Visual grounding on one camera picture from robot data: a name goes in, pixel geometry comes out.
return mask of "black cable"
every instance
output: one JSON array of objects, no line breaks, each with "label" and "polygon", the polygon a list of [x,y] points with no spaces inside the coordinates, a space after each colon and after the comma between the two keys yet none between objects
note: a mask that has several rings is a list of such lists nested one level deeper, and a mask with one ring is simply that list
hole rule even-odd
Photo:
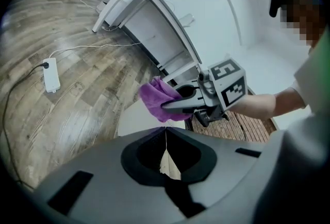
[{"label": "black cable", "polygon": [[20,182],[21,184],[24,184],[30,188],[33,189],[32,186],[30,186],[29,184],[25,183],[24,181],[22,181],[21,177],[20,177],[20,174],[18,172],[18,169],[15,165],[15,162],[14,162],[14,159],[13,159],[13,154],[11,152],[11,148],[10,148],[10,143],[9,143],[9,138],[8,138],[8,134],[7,134],[7,131],[6,131],[6,112],[7,112],[7,108],[8,108],[8,102],[9,102],[9,97],[10,97],[10,94],[11,92],[19,85],[21,84],[24,80],[26,80],[29,76],[31,76],[32,72],[40,67],[40,66],[43,66],[45,68],[48,68],[49,67],[49,64],[48,63],[42,63],[40,65],[37,65],[35,66],[34,68],[32,68],[32,70],[23,78],[21,78],[20,80],[18,80],[12,87],[11,89],[9,90],[9,93],[8,93],[8,96],[7,96],[7,100],[6,100],[6,104],[5,104],[5,108],[4,108],[4,112],[3,112],[3,115],[2,115],[2,127],[3,127],[3,131],[4,131],[4,134],[5,134],[5,138],[6,138],[6,142],[7,142],[7,146],[8,146],[8,152],[9,152],[9,157],[10,157],[10,161],[11,161],[11,164],[12,164],[12,167],[15,171],[15,174],[17,175],[17,178],[18,180],[16,180],[16,182]]},{"label": "black cable", "polygon": [[243,134],[244,134],[244,141],[246,141],[246,133],[245,133],[245,130],[244,130],[244,128],[243,128],[241,122],[239,121],[239,119],[238,119],[238,117],[237,117],[237,114],[236,114],[235,112],[234,112],[234,115],[235,115],[235,117],[236,117],[236,120],[237,120],[239,126],[241,127],[241,130],[243,131]]}]

